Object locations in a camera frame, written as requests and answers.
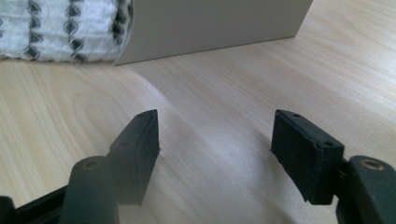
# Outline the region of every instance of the black and white fabric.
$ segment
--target black and white fabric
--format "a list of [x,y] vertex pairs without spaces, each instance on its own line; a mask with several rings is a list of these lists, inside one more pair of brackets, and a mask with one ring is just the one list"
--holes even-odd
[[0,0],[0,58],[113,61],[131,0]]

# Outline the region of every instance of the cardboard box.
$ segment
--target cardboard box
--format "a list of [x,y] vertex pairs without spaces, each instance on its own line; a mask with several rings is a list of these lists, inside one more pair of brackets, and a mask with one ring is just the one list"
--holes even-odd
[[312,0],[133,0],[114,64],[136,63],[297,35]]

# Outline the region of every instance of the wood grain surface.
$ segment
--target wood grain surface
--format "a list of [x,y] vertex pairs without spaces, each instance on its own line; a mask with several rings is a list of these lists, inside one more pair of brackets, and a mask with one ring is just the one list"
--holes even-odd
[[113,66],[0,61],[0,194],[17,206],[158,109],[161,154],[123,223],[336,223],[270,153],[276,109],[396,167],[396,1],[315,0],[299,34]]

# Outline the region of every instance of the wooden table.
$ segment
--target wooden table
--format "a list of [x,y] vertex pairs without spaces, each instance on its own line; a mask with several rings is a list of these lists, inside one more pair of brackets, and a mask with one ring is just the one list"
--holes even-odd
[[299,34],[150,62],[0,61],[0,194],[23,205],[158,109],[161,154],[125,223],[336,223],[270,153],[276,109],[396,167],[396,1],[315,0]]

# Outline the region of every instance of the patterned fabric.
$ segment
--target patterned fabric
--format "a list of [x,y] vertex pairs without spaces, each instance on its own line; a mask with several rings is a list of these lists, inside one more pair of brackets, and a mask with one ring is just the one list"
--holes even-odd
[[0,58],[113,61],[131,0],[0,0]]

